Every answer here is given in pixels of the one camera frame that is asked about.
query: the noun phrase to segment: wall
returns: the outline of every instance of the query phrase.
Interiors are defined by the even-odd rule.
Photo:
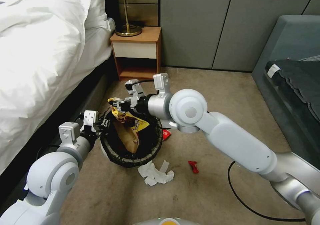
[[[163,64],[252,71],[279,16],[320,0],[161,0]]]
[[[127,0],[129,21],[158,26],[158,0]],[[123,0],[119,0],[120,17],[125,21]]]

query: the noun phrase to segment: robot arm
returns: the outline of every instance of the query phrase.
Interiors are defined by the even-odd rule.
[[[141,94],[135,103],[140,106],[132,109],[160,118],[164,127],[188,133],[202,130],[211,145],[269,180],[287,203],[305,213],[308,224],[320,224],[318,169],[294,153],[276,154],[228,117],[218,112],[209,113],[206,100],[199,92],[183,89],[172,95],[168,74],[157,74],[153,78],[158,94],[146,97]],[[126,83],[128,91],[132,83],[135,90],[142,91],[140,84],[130,80]]]
[[[81,132],[74,122],[59,126],[60,147],[33,163],[27,175],[27,196],[5,211],[1,225],[59,224],[60,208],[98,137],[94,126],[97,117],[97,111],[85,111]]]

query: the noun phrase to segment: table lamp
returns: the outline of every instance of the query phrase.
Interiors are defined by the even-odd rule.
[[[120,28],[116,28],[116,34],[119,36],[135,36],[141,34],[141,27],[138,25],[132,25],[128,22],[128,12],[127,12],[127,0],[123,0],[124,14],[126,17],[126,24],[122,25]]]

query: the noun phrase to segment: yellow snack bag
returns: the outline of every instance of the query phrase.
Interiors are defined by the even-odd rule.
[[[108,102],[116,101],[118,99],[119,98],[110,98],[108,99]],[[129,152],[135,153],[139,146],[138,132],[149,126],[149,123],[133,116],[130,112],[122,113],[114,106],[111,106],[111,108],[112,114],[123,124],[123,127],[121,127],[119,123],[114,123],[119,138]]]

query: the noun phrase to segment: nightstand drawer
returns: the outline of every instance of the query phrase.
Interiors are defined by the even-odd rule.
[[[155,43],[127,43],[113,41],[112,44],[116,57],[157,58],[157,46]]]

